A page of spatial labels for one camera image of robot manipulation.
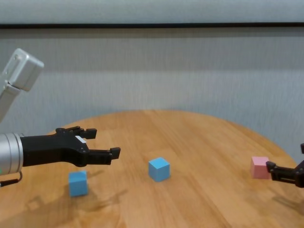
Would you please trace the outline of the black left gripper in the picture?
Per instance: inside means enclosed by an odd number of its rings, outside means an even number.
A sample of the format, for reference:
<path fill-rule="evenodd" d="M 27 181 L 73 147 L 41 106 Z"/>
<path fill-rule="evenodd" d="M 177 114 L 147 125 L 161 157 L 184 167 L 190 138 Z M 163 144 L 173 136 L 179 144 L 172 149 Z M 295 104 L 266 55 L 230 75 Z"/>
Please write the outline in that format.
<path fill-rule="evenodd" d="M 85 165 L 110 165 L 119 159 L 121 148 L 109 150 L 89 150 L 84 139 L 95 139 L 95 128 L 84 129 L 80 126 L 57 128 L 52 135 L 21 137 L 23 147 L 23 166 L 35 166 L 55 162 L 68 162 L 78 167 Z"/>

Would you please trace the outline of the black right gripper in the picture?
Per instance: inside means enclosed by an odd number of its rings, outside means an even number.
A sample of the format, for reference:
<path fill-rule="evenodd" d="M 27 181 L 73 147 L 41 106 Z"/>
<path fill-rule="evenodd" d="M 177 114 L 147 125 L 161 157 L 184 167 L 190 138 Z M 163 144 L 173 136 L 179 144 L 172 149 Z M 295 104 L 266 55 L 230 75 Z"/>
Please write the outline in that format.
<path fill-rule="evenodd" d="M 304 143 L 300 147 L 301 152 L 304 153 Z M 271 161 L 267 161 L 266 168 L 273 181 L 294 184 L 299 188 L 304 187 L 304 161 L 299 163 L 296 168 L 281 167 Z"/>

